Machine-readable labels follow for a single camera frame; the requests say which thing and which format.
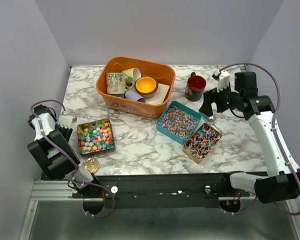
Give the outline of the metal scoop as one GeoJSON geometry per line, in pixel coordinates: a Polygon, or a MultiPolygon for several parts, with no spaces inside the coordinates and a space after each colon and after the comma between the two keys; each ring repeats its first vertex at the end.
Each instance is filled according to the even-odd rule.
{"type": "Polygon", "coordinates": [[[204,113],[200,113],[201,117],[203,118],[203,120],[210,125],[212,128],[214,128],[217,132],[219,132],[220,134],[223,134],[223,130],[216,124],[217,120],[216,120],[216,116],[212,115],[212,116],[207,116],[204,113]]]}

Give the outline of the teal tin swirl lollipops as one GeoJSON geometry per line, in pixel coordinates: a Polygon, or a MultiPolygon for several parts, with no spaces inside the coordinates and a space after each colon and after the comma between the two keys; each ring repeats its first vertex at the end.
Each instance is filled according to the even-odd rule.
{"type": "Polygon", "coordinates": [[[156,129],[183,145],[201,124],[202,116],[197,111],[178,101],[172,101],[156,122],[156,129]]]}

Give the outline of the gold tin round lollipops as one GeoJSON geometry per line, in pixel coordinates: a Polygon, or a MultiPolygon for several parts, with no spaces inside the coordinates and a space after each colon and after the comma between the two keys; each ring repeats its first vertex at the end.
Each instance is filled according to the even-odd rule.
{"type": "Polygon", "coordinates": [[[182,152],[193,162],[200,164],[220,141],[223,132],[217,127],[203,123],[184,143],[182,152]]]}

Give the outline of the gold tin star candies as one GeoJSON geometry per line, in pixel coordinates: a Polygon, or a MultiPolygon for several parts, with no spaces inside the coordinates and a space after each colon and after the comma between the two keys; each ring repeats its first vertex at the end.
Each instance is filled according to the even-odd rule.
{"type": "Polygon", "coordinates": [[[83,157],[116,151],[111,121],[108,118],[77,125],[78,151],[83,157]]]}

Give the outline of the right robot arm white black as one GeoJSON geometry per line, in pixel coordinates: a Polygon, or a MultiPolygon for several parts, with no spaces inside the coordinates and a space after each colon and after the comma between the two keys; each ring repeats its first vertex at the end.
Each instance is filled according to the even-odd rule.
{"type": "Polygon", "coordinates": [[[218,113],[228,109],[242,112],[258,139],[267,168],[267,176],[232,172],[220,183],[220,191],[231,196],[244,190],[256,195],[263,204],[298,198],[300,167],[285,144],[271,99],[258,95],[255,72],[235,73],[234,90],[227,71],[216,70],[212,76],[218,84],[204,92],[199,112],[210,124],[216,119],[212,104],[216,104],[218,113]]]}

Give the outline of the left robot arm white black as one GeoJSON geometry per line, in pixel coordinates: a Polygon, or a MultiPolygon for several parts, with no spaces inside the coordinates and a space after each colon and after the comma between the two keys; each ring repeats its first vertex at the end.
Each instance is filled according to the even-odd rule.
{"type": "Polygon", "coordinates": [[[61,115],[45,105],[32,106],[28,124],[35,130],[27,149],[50,180],[67,180],[69,187],[84,198],[96,198],[104,193],[100,182],[80,161],[69,144],[75,118],[61,115]]]}

